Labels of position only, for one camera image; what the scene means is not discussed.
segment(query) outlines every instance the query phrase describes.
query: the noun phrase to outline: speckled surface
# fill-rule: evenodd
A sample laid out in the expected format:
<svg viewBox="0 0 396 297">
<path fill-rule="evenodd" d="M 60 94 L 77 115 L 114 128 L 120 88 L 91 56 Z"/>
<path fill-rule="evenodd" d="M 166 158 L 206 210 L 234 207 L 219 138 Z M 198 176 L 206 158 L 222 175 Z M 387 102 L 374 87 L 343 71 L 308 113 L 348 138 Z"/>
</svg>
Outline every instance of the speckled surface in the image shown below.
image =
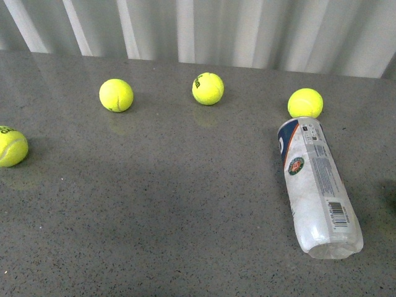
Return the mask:
<svg viewBox="0 0 396 297">
<path fill-rule="evenodd" d="M 216 72 L 225 94 L 191 85 Z M 116 114 L 98 99 L 121 78 Z M 299 248 L 277 146 L 312 87 L 364 248 Z M 1 296 L 396 296 L 396 82 L 0 52 L 0 124 L 28 158 L 0 168 Z"/>
</svg>

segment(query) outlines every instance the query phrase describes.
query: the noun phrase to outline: tennis ball logo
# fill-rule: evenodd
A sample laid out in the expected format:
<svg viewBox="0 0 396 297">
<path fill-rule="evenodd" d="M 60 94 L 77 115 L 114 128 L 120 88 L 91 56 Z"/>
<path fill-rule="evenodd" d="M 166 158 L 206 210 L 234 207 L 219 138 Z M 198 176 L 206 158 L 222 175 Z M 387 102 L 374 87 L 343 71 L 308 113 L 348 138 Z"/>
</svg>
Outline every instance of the tennis ball logo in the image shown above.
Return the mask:
<svg viewBox="0 0 396 297">
<path fill-rule="evenodd" d="M 26 157 L 27 152 L 27 140 L 21 132 L 0 126 L 0 167 L 18 164 Z"/>
<path fill-rule="evenodd" d="M 192 83 L 192 95 L 202 105 L 216 104 L 222 98 L 223 93 L 224 83 L 214 73 L 202 73 Z"/>
</svg>

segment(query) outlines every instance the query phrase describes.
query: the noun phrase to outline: yellow tennis ball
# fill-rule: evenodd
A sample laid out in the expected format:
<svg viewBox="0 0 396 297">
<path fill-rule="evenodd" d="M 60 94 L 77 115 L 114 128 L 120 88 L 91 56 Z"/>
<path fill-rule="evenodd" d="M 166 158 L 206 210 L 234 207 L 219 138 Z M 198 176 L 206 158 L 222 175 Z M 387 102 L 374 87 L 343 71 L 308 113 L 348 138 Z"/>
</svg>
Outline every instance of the yellow tennis ball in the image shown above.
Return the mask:
<svg viewBox="0 0 396 297">
<path fill-rule="evenodd" d="M 26 157 L 27 152 L 27 140 L 21 132 L 0 126 L 0 167 L 18 164 Z"/>
<path fill-rule="evenodd" d="M 219 102 L 223 93 L 223 81 L 214 73 L 202 73 L 192 83 L 192 94 L 203 105 L 213 105 Z"/>
<path fill-rule="evenodd" d="M 122 79 L 110 79 L 101 85 L 99 99 L 105 108 L 120 113 L 132 105 L 134 92 Z"/>
<path fill-rule="evenodd" d="M 311 88 L 301 88 L 291 95 L 287 109 L 292 118 L 298 116 L 317 118 L 323 110 L 323 98 Z"/>
</svg>

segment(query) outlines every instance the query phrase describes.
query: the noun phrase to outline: tennis ball seam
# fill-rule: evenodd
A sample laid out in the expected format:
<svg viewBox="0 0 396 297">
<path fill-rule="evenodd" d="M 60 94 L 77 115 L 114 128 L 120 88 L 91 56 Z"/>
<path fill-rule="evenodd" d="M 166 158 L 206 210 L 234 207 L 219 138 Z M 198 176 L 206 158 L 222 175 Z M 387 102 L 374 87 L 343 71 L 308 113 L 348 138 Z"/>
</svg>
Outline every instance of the tennis ball seam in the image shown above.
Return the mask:
<svg viewBox="0 0 396 297">
<path fill-rule="evenodd" d="M 117 107 L 118 111 L 121 111 L 121 105 L 119 104 L 119 95 L 117 94 Z"/>
<path fill-rule="evenodd" d="M 209 77 L 210 77 L 210 80 L 212 81 L 212 85 L 214 85 L 215 88 L 218 90 L 218 94 L 220 96 L 222 96 L 223 94 L 222 94 L 222 91 L 220 90 L 220 87 L 218 86 L 218 82 L 213 79 L 213 73 L 210 73 Z"/>
<path fill-rule="evenodd" d="M 25 139 L 21 139 L 21 138 L 15 139 L 15 140 L 13 140 L 12 142 L 10 142 L 9 144 L 7 144 L 7 146 L 5 147 L 5 149 L 3 150 L 3 152 L 2 152 L 2 154 L 1 154 L 1 156 L 0 156 L 0 161 L 2 161 L 2 159 L 6 157 L 6 155 L 7 155 L 7 153 L 8 153 L 8 150 L 9 150 L 14 144 L 16 144 L 16 143 L 19 142 L 19 141 L 23 141 L 23 142 L 24 142 Z"/>
</svg>

